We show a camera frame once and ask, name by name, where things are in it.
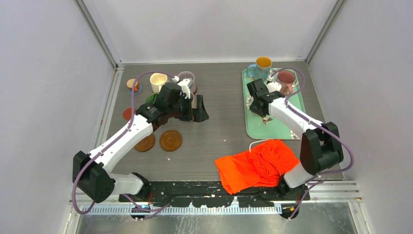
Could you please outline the lilac ceramic mug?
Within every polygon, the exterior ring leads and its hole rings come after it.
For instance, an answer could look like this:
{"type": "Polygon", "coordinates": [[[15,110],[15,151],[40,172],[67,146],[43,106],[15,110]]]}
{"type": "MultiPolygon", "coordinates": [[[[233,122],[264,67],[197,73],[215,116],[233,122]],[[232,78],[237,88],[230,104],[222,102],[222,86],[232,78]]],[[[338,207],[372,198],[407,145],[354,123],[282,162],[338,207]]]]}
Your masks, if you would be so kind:
{"type": "Polygon", "coordinates": [[[195,75],[192,72],[182,71],[178,74],[178,78],[179,78],[179,80],[190,79],[192,83],[190,84],[189,89],[193,94],[197,93],[197,85],[196,85],[196,81],[195,81],[195,75]]]}

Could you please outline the green inside mug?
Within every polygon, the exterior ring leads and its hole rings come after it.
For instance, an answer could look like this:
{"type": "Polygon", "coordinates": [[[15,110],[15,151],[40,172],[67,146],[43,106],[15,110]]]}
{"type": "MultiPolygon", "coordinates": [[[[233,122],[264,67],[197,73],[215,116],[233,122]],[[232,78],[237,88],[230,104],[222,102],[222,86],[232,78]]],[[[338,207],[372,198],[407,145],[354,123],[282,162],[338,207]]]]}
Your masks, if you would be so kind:
{"type": "Polygon", "coordinates": [[[147,97],[146,102],[154,104],[158,96],[159,96],[159,93],[152,93],[147,97]]]}

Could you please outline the cream white mug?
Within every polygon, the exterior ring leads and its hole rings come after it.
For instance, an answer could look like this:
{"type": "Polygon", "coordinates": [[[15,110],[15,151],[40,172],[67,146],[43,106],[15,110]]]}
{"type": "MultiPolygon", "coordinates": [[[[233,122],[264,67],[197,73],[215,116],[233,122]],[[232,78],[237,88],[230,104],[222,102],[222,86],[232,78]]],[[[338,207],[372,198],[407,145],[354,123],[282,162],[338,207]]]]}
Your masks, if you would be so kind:
{"type": "Polygon", "coordinates": [[[154,93],[159,93],[162,86],[169,81],[168,76],[163,73],[153,73],[150,77],[150,85],[154,93]]]}

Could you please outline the red round coaster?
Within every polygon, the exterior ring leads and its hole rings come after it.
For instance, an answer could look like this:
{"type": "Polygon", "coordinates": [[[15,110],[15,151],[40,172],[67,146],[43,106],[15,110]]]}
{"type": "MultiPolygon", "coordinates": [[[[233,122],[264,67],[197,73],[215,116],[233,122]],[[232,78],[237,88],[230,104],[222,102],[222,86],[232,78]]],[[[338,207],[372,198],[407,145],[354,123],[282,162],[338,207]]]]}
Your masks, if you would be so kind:
{"type": "Polygon", "coordinates": [[[136,109],[132,107],[125,109],[122,114],[123,119],[125,119],[126,121],[130,121],[132,116],[135,114],[135,111],[136,109]]]}

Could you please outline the small tan cup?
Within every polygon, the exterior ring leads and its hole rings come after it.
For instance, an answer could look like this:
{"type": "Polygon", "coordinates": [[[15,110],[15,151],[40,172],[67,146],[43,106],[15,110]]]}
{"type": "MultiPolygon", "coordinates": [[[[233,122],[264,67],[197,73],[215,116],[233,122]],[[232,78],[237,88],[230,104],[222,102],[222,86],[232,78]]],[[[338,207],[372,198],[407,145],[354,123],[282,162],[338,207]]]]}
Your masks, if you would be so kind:
{"type": "Polygon", "coordinates": [[[126,83],[127,89],[132,89],[132,91],[137,91],[137,86],[139,85],[139,82],[136,81],[135,79],[129,79],[126,83]]]}

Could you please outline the pink mug purple inside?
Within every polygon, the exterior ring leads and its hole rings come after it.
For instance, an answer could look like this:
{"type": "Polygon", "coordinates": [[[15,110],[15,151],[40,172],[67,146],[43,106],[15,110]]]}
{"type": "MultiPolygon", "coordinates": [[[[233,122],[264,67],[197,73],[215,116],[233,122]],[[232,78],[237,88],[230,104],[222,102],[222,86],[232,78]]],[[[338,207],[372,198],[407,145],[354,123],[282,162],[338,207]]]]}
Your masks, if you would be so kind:
{"type": "Polygon", "coordinates": [[[195,95],[194,95],[194,93],[190,93],[190,101],[191,101],[191,104],[193,104],[193,103],[195,102],[195,95]]]}

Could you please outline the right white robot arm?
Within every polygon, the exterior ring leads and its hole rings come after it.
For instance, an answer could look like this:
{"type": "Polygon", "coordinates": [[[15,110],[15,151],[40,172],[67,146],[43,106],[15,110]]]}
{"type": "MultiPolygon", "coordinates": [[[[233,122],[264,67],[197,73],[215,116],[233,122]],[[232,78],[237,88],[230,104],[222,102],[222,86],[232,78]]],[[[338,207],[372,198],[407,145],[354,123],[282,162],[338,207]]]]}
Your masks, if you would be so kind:
{"type": "Polygon", "coordinates": [[[343,161],[337,125],[311,118],[279,91],[270,92],[262,80],[254,80],[246,86],[253,98],[249,107],[252,113],[280,120],[301,139],[300,162],[282,176],[278,185],[278,193],[283,199],[292,199],[298,186],[343,161]]]}

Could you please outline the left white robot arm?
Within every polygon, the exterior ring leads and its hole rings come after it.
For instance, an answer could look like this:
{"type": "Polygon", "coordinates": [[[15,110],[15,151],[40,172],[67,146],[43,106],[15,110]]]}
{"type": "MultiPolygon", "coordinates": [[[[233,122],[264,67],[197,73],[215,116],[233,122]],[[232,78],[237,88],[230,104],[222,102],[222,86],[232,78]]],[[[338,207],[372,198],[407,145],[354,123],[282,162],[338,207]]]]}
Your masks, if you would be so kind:
{"type": "Polygon", "coordinates": [[[137,173],[118,175],[112,173],[115,165],[138,142],[150,136],[170,118],[180,121],[203,122],[209,119],[203,96],[195,98],[192,107],[190,96],[182,85],[167,83],[154,103],[146,102],[133,117],[109,140],[89,153],[79,151],[73,158],[73,183],[93,202],[101,203],[111,195],[132,195],[137,201],[149,197],[149,187],[137,173]]]}

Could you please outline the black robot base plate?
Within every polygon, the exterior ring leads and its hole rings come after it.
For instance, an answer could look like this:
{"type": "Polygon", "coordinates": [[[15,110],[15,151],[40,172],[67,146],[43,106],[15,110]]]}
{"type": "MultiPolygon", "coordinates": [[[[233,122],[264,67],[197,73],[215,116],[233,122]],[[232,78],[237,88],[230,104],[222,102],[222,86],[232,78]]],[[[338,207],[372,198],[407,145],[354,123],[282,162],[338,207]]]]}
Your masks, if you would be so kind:
{"type": "Polygon", "coordinates": [[[276,201],[297,204],[307,187],[301,185],[286,194],[280,194],[277,187],[250,187],[235,194],[229,194],[219,181],[150,181],[136,195],[129,195],[134,202],[162,207],[208,208],[229,207],[238,202],[239,207],[272,207],[276,201]]]}

